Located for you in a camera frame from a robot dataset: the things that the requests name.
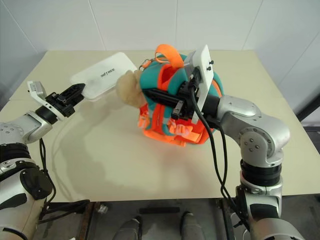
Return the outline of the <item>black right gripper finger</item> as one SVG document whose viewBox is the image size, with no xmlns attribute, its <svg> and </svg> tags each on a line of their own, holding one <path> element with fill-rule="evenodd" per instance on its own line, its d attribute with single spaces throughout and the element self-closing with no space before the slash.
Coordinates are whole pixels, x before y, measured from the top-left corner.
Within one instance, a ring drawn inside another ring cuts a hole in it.
<svg viewBox="0 0 320 240">
<path fill-rule="evenodd" d="M 185 100 L 183 99 L 179 99 L 176 97 L 168 97 L 168 96 L 164 96 L 164 97 L 151 97 L 150 98 L 153 102 L 163 105 L 163 106 L 167 106 L 167 107 L 175 107 L 178 102 L 182 102 L 183 104 L 185 103 Z"/>
<path fill-rule="evenodd" d="M 174 94 L 170 94 L 167 91 L 160 90 L 160 89 L 144 89 L 143 93 L 150 99 L 179 99 L 178 96 Z"/>
</svg>

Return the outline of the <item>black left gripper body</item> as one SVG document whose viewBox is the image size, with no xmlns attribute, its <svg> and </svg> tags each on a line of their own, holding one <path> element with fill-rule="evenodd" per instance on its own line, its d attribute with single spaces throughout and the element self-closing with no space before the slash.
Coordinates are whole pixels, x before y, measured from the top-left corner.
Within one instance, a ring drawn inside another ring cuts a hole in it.
<svg viewBox="0 0 320 240">
<path fill-rule="evenodd" d="M 66 118 L 75 113 L 74 106 L 71 104 L 70 96 L 67 93 L 53 92 L 46 97 L 46 101 Z"/>
</svg>

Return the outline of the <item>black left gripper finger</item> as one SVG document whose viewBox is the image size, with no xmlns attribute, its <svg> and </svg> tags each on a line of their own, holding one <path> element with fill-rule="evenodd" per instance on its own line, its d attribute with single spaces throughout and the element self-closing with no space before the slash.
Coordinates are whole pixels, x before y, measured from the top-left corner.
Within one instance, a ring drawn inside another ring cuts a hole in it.
<svg viewBox="0 0 320 240">
<path fill-rule="evenodd" d="M 82 91 L 84 90 L 86 84 L 85 83 L 77 83 L 73 84 L 70 87 L 68 87 L 66 90 L 64 90 L 61 95 L 63 97 L 76 97 L 82 94 Z"/>
<path fill-rule="evenodd" d="M 84 99 L 84 96 L 81 93 L 69 93 L 67 95 L 67 105 L 68 106 L 76 106 Z"/>
</svg>

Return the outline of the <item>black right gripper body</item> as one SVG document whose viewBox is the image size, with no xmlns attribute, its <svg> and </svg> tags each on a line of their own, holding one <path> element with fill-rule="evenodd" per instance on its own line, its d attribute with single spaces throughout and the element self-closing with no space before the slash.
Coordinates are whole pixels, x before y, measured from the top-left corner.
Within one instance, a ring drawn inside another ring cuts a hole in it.
<svg viewBox="0 0 320 240">
<path fill-rule="evenodd" d="M 189 90 L 189 82 L 185 81 L 181 84 L 175 96 L 171 117 L 174 120 L 191 120 L 195 113 L 191 92 Z"/>
</svg>

